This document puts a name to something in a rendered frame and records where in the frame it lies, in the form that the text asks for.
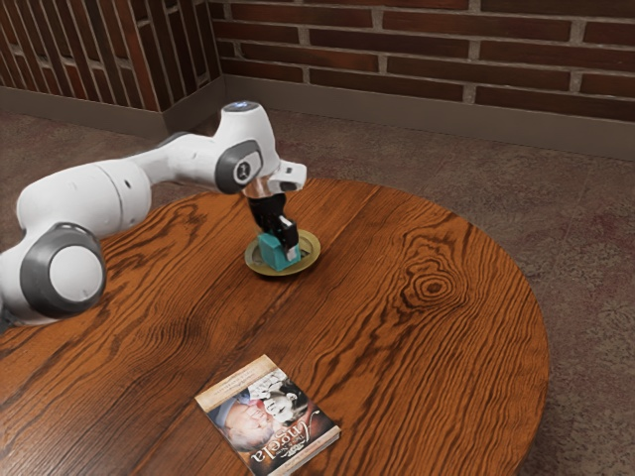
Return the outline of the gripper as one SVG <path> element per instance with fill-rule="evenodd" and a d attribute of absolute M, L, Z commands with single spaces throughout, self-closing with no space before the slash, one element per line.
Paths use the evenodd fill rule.
<path fill-rule="evenodd" d="M 297 223 L 284 214 L 286 196 L 277 193 L 261 198 L 248 197 L 247 202 L 258 227 L 263 232 L 276 232 L 286 260 L 298 262 L 301 259 L 299 231 Z"/>

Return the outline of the paperback book with portrait cover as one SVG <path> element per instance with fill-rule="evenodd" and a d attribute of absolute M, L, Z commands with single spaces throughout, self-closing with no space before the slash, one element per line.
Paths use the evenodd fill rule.
<path fill-rule="evenodd" d="M 253 476 L 291 476 L 340 436 L 339 426 L 266 355 L 195 400 Z"/>

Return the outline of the teal block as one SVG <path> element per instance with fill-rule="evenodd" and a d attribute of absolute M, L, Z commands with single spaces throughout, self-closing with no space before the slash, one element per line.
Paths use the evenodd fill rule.
<path fill-rule="evenodd" d="M 301 261 L 298 244 L 291 249 L 291 255 L 288 255 L 281 241 L 272 234 L 260 233 L 257 242 L 262 261 L 276 272 L 286 270 Z"/>

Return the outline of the olive green round plate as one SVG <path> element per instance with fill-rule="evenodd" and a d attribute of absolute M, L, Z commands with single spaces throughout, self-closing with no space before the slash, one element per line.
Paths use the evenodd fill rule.
<path fill-rule="evenodd" d="M 299 231 L 299 246 L 301 261 L 281 272 L 274 271 L 262 261 L 257 238 L 247 246 L 244 252 L 244 261 L 252 271 L 263 276 L 284 277 L 293 275 L 313 265 L 317 261 L 321 249 L 318 238 L 307 230 Z"/>

